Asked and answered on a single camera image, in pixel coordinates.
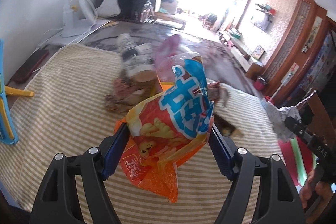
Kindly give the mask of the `white desk fan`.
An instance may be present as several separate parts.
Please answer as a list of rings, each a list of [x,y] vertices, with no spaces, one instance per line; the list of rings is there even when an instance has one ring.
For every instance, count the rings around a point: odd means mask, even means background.
[[[63,38],[80,36],[97,23],[98,14],[91,0],[76,0],[77,6],[74,8],[71,0],[65,0],[63,6]]]

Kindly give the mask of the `red bin with green rim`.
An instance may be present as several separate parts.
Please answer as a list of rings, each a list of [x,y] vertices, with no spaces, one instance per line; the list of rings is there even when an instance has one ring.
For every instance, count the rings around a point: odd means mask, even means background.
[[[290,139],[288,142],[278,140],[278,145],[295,186],[303,186],[309,172],[316,167],[317,157],[298,137]]]

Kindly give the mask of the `orange blue snack bag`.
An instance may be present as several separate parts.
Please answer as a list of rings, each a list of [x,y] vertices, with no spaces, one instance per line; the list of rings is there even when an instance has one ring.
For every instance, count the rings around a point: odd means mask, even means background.
[[[175,203],[177,168],[209,138],[214,102],[199,54],[177,55],[171,61],[173,81],[162,83],[163,92],[130,109],[115,129],[125,123],[130,131],[120,159],[129,181]]]

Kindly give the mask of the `beige striped table mat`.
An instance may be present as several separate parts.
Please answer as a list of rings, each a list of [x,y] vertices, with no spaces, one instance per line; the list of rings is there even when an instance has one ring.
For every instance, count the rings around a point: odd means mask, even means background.
[[[109,112],[105,96],[121,72],[116,52],[81,45],[59,50],[28,83],[32,97],[10,111],[18,143],[1,144],[1,182],[18,204],[1,212],[1,223],[33,222],[33,204],[57,153],[83,154],[114,132],[122,114]],[[122,223],[214,223],[231,183],[208,145],[177,169],[178,201],[131,184],[121,168],[106,182]]]

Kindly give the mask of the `dark wooden carved chair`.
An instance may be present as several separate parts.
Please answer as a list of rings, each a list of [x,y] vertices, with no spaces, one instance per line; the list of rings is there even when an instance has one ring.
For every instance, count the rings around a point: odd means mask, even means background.
[[[313,90],[306,98],[295,105],[300,113],[307,106],[309,106],[313,114],[307,129],[318,137],[321,137],[329,148],[333,148],[335,145],[335,122],[330,119],[316,90]]]

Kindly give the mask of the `grey tissue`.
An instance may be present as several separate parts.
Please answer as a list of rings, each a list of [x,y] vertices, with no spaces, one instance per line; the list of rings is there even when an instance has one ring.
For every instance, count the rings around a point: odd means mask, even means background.
[[[264,103],[264,109],[266,110],[269,120],[273,124],[273,130],[276,133],[278,140],[288,142],[290,139],[295,138],[295,134],[285,126],[285,119],[292,117],[299,121],[301,116],[298,108],[295,106],[289,106],[278,109],[271,102],[266,102]]]

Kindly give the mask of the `wall mounted television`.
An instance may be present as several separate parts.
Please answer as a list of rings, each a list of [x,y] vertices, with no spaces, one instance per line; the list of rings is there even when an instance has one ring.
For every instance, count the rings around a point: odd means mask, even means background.
[[[252,16],[252,24],[262,31],[266,31],[272,23],[273,16],[262,11],[256,11]]]

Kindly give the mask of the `small red floor bin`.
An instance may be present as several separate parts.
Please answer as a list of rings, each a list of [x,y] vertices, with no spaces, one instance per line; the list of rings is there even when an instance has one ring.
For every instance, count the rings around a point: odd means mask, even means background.
[[[261,76],[258,76],[256,81],[254,82],[253,86],[254,88],[257,90],[257,91],[263,91],[266,86],[268,85],[268,82],[266,79],[264,79],[263,77]]]

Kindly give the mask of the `white black paper cup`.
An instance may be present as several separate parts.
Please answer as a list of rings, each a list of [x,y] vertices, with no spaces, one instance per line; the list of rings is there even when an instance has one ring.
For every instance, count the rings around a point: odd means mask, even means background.
[[[137,83],[145,83],[157,78],[153,49],[150,44],[138,46],[130,34],[120,34],[117,38],[117,46],[128,78]]]

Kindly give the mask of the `blue yellow plastic toy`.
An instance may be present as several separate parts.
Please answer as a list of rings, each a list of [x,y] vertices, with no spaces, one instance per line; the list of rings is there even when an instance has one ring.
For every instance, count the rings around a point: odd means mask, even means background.
[[[34,92],[29,90],[21,90],[16,88],[11,88],[5,85],[3,76],[3,40],[1,39],[1,49],[0,49],[0,72],[1,72],[1,143],[8,145],[15,145],[19,138],[15,131],[13,121],[10,116],[10,109],[7,102],[7,95],[9,96],[24,96],[33,97]]]

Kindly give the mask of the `wooden TV cabinet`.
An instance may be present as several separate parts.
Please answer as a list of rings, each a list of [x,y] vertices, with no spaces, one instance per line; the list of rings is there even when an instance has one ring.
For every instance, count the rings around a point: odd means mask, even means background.
[[[228,47],[229,53],[238,62],[245,76],[254,81],[264,72],[264,65],[252,56],[252,52],[239,39],[224,31],[219,35],[220,39]]]

